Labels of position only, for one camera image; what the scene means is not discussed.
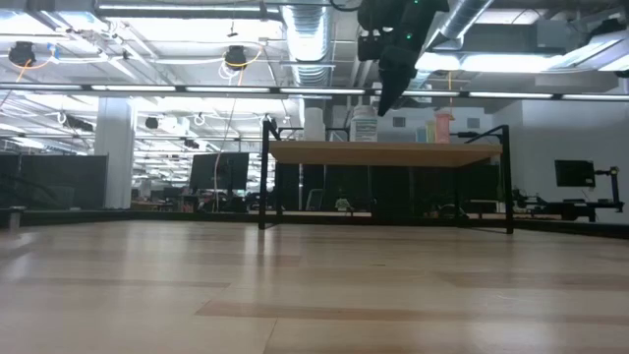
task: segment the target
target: wooden floor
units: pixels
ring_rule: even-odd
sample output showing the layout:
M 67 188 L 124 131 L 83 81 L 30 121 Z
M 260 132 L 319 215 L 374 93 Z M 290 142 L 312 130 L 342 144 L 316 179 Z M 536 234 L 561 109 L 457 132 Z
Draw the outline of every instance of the wooden floor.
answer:
M 111 222 L 0 234 L 2 354 L 629 353 L 629 243 Z

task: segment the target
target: column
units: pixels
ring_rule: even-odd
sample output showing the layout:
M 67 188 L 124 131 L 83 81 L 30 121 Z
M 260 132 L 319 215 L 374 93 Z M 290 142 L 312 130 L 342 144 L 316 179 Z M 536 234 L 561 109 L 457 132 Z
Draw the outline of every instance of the column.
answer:
M 129 208 L 138 116 L 128 98 L 98 100 L 94 154 L 107 155 L 105 207 Z

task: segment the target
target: ceiling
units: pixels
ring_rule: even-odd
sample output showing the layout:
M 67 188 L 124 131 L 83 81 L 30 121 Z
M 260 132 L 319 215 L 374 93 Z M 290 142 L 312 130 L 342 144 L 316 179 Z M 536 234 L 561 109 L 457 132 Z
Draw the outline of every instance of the ceiling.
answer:
M 307 1 L 325 3 L 324 1 Z M 100 1 L 100 4 L 125 4 L 127 2 Z M 155 5 L 156 1 L 144 1 Z M 226 3 L 223 1 L 179 1 L 159 2 L 167 4 L 185 3 L 204 5 Z M 266 1 L 267 4 L 282 4 L 287 1 Z M 536 0 L 495 0 L 477 24 L 501 24 L 527 26 L 538 21 L 566 21 L 587 17 L 614 8 L 616 1 L 536 1 Z M 241 85 L 245 86 L 292 86 L 289 48 L 286 42 L 284 25 L 274 21 L 231 19 L 176 19 L 176 18 L 115 18 L 102 17 L 100 21 L 78 19 L 84 30 L 81 34 L 67 33 L 47 27 L 26 12 L 0 10 L 0 53 L 8 53 L 17 40 L 34 43 L 36 65 L 45 64 L 37 70 L 26 70 L 20 77 L 22 68 L 14 66 L 7 54 L 0 54 L 0 82 L 22 83 L 72 83 L 72 84 L 136 84 L 136 85 L 206 85 L 234 86 L 241 80 L 235 76 L 231 80 L 221 78 L 223 54 L 230 45 L 243 45 L 248 59 L 257 57 L 243 73 Z M 370 87 L 378 82 L 377 65 L 359 63 L 357 56 L 357 36 L 360 27 L 356 14 L 333 12 L 332 66 L 333 87 Z M 51 58 L 51 47 L 56 50 Z M 504 74 L 454 71 L 435 72 L 428 83 L 434 89 L 519 89 L 523 91 L 544 91 L 548 82 L 561 82 L 566 91 L 606 91 L 614 85 L 613 74 L 590 71 L 567 74 Z M 98 97 L 88 95 L 51 95 L 26 91 L 0 93 L 6 98 L 0 112 L 0 135 L 16 133 L 40 135 L 75 135 L 76 132 L 59 123 L 60 112 L 71 114 L 95 126 Z M 140 118 L 138 136 L 159 137 L 172 135 L 172 129 L 150 130 L 144 121 L 148 117 L 158 119 L 188 119 L 192 136 L 215 139 L 203 151 L 223 150 L 258 152 L 260 119 L 273 117 L 279 126 L 300 127 L 299 99 L 252 99 L 200 97 L 131 97 Z M 328 101 L 327 104 L 338 104 Z M 434 99 L 431 106 L 449 104 L 447 99 Z M 490 113 L 505 104 L 505 101 L 460 100 L 456 105 L 481 107 Z M 228 126 L 233 107 L 232 124 Z M 202 117 L 202 124 L 195 124 L 195 117 Z M 332 124 L 344 124 L 345 116 L 338 117 Z M 17 128 L 3 129 L 7 126 Z M 225 137 L 241 138 L 247 142 L 223 144 Z M 90 153 L 93 137 L 77 138 L 38 138 L 46 148 L 28 147 L 16 140 L 6 139 L 4 149 L 54 152 Z M 184 147 L 181 140 L 138 139 L 136 143 L 136 168 L 143 168 L 142 159 L 150 157 L 161 161 L 169 169 L 172 154 L 192 156 L 198 150 Z M 181 171 L 178 179 L 187 176 L 189 159 L 176 162 Z

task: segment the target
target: wooden tabletop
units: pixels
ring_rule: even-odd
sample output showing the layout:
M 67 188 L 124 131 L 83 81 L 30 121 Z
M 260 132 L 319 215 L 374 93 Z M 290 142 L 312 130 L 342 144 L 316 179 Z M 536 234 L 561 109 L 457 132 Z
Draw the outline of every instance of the wooden tabletop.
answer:
M 460 167 L 500 155 L 500 145 L 270 142 L 280 163 Z

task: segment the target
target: workstation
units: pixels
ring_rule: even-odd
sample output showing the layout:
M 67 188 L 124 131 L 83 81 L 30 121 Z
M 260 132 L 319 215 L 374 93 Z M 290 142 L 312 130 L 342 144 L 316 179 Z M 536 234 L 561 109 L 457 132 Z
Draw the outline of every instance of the workstation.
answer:
M 628 14 L 2 2 L 0 347 L 629 352 Z

